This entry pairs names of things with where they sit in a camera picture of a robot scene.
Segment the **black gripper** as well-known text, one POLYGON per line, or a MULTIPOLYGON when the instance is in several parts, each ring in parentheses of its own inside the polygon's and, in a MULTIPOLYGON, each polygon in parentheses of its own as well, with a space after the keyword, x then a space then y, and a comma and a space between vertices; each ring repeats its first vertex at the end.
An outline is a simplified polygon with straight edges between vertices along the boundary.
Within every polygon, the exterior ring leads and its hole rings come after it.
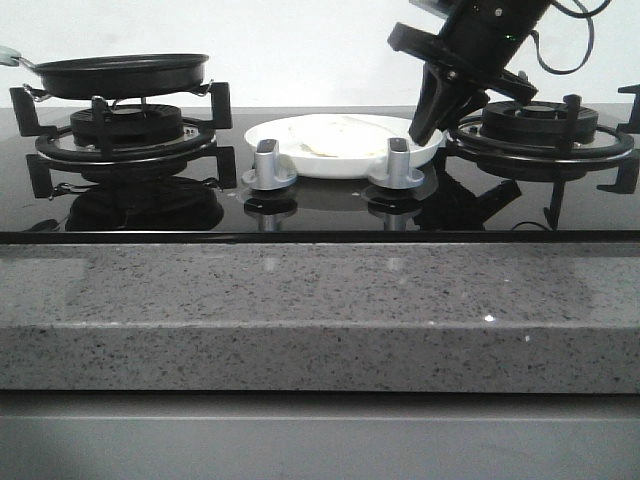
POLYGON ((537 89, 506 70, 544 13, 548 1, 454 1, 444 25, 431 34, 398 23, 388 43, 425 62, 419 101, 409 127, 425 145, 489 102, 494 90, 528 103, 537 89))

